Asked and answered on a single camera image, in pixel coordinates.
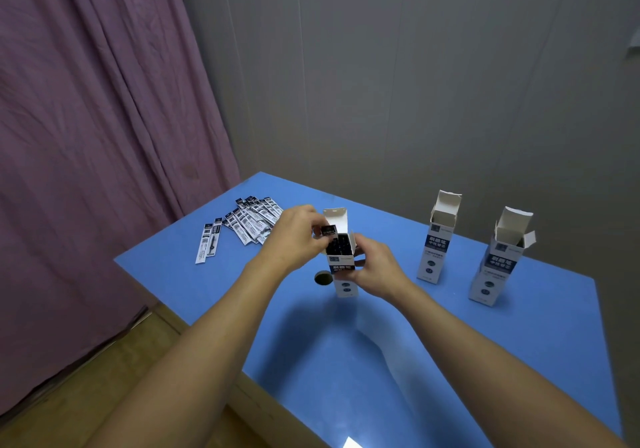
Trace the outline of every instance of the wooden floor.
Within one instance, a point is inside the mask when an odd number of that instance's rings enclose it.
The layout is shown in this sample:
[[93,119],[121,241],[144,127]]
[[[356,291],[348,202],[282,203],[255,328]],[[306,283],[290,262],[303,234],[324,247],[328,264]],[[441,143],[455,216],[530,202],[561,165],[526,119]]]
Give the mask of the wooden floor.
[[[151,314],[0,429],[0,446],[81,447],[179,334]],[[268,448],[226,408],[207,448]]]

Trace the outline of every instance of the black circle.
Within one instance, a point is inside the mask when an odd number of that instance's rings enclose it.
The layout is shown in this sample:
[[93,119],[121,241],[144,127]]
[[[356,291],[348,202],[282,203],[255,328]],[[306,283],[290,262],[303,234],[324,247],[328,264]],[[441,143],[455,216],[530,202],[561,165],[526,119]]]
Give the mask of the black circle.
[[333,277],[329,271],[318,271],[314,276],[314,281],[322,286],[327,286],[333,283]]

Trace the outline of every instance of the curtain fold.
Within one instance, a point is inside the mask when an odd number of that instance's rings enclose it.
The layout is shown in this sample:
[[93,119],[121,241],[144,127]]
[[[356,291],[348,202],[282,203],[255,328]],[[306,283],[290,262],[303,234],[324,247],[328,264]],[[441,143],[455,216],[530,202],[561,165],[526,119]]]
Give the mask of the curtain fold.
[[0,413],[143,305],[112,261],[239,182],[182,0],[0,0]]

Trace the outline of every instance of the blue table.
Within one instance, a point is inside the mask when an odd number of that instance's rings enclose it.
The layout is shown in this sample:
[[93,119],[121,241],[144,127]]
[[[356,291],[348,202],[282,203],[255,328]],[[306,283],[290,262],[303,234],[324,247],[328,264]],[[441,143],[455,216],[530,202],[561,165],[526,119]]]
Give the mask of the blue table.
[[[116,262],[193,324],[260,249],[258,244],[243,246],[223,228],[216,256],[194,264],[204,223],[235,208],[237,197],[249,195],[271,196],[283,208],[347,207],[349,228],[386,242],[415,278],[427,226],[263,173]],[[536,247],[543,248],[544,241]],[[456,235],[440,283],[415,282],[620,435],[593,280],[525,257],[489,308],[467,298],[485,248]],[[244,373],[331,447],[342,447],[348,436],[364,448],[490,446],[402,315],[362,290],[358,298],[336,298],[332,285],[314,282],[321,269],[327,269],[323,255],[282,283]]]

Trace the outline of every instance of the cardboard box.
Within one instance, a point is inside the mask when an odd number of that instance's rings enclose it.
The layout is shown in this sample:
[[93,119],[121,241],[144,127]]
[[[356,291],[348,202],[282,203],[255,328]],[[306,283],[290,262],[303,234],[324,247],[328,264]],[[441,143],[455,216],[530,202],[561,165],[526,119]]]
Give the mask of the cardboard box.
[[[329,262],[331,274],[345,269],[356,269],[353,252],[356,250],[356,240],[353,233],[349,232],[347,221],[347,209],[325,209],[324,217],[330,225],[335,226],[336,234],[333,241],[326,248],[326,257]],[[335,293],[339,298],[358,296],[358,286],[350,281],[340,281],[333,278]]]
[[533,213],[504,208],[491,242],[471,283],[469,299],[493,307],[524,250],[536,242],[536,232],[525,234]]
[[431,225],[422,250],[422,259],[418,267],[418,279],[437,283],[440,278],[444,258],[449,250],[449,242],[453,236],[453,228],[458,219],[458,208],[462,201],[461,194],[438,192],[435,206],[431,210]]

